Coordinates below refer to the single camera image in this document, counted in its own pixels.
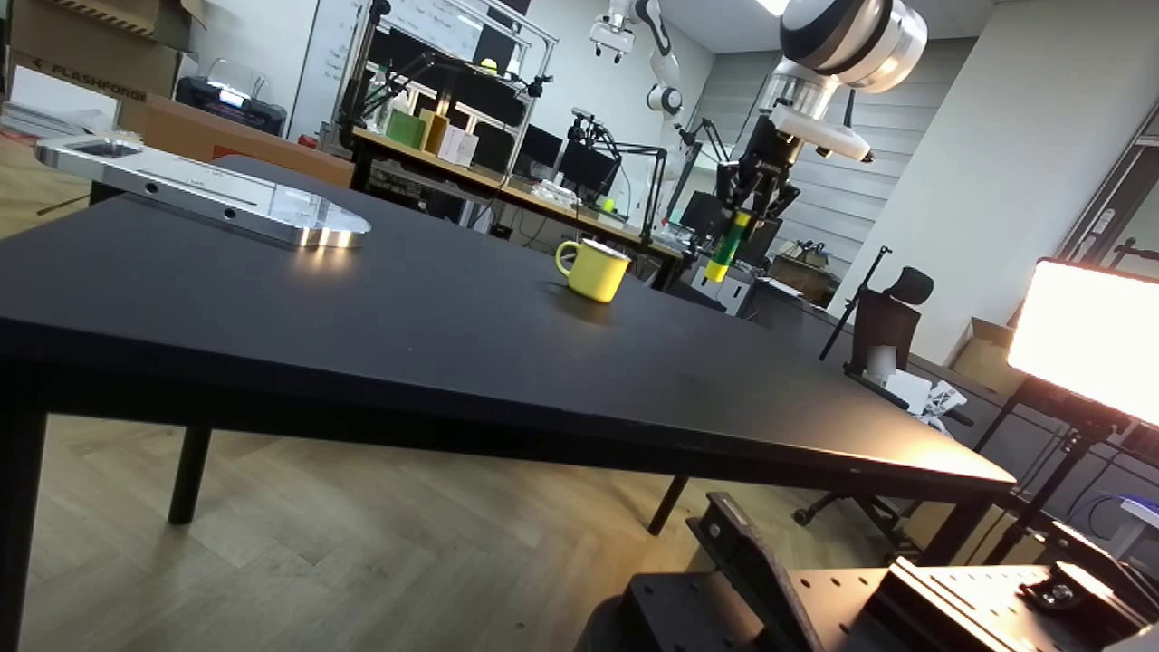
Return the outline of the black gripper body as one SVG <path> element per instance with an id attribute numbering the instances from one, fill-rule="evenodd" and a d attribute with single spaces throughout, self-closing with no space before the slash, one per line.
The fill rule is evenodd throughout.
<path id="1" fill-rule="evenodd" d="M 737 207 L 753 202 L 764 212 L 764 202 L 782 194 L 777 212 L 787 212 L 801 196 L 801 189 L 788 180 L 798 153 L 801 142 L 777 132 L 772 115 L 760 115 L 741 156 L 716 176 L 736 176 Z"/>

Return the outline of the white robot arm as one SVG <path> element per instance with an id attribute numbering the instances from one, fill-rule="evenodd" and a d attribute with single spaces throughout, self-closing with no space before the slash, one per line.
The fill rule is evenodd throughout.
<path id="1" fill-rule="evenodd" d="M 731 223 L 775 223 L 801 196 L 788 170 L 804 148 L 873 159 L 850 119 L 827 119 L 829 101 L 905 85 L 926 52 L 926 21 L 905 0 L 788 0 L 777 49 L 758 115 L 741 127 L 737 159 L 716 176 L 716 200 Z"/>

